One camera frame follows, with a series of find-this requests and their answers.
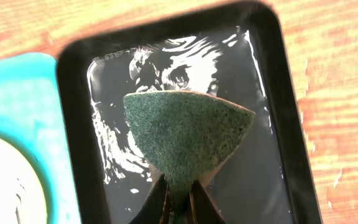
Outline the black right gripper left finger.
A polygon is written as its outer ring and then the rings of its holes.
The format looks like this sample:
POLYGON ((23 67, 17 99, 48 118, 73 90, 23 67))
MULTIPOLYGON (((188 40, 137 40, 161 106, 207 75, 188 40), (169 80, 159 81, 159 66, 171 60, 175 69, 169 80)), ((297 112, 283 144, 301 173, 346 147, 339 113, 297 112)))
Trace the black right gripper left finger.
POLYGON ((140 212, 129 224, 168 224, 168 184, 161 175, 140 212))

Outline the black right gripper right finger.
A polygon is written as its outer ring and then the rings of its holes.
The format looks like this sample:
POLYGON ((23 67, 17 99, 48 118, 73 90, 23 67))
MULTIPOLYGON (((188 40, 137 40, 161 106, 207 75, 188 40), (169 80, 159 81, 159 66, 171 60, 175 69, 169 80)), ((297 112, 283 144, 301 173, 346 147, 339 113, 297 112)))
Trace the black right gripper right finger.
POLYGON ((198 180, 190 191, 190 224, 226 224, 198 180))

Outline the green scouring sponge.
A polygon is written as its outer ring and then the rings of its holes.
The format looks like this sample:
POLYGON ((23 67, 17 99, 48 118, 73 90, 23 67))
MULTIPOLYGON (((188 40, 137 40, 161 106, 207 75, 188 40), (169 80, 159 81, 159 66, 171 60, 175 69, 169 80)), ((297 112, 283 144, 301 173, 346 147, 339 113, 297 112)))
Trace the green scouring sponge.
POLYGON ((150 91, 123 98, 136 146, 168 182, 183 213, 194 181, 215 170, 241 145, 255 113, 194 91, 150 91))

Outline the yellow plate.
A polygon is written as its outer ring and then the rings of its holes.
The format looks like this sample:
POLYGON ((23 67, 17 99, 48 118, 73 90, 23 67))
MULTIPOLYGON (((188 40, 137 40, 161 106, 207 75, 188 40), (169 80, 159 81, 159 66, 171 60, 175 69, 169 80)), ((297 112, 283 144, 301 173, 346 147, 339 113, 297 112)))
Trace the yellow plate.
POLYGON ((0 138, 0 224, 46 224, 40 180, 16 147, 0 138))

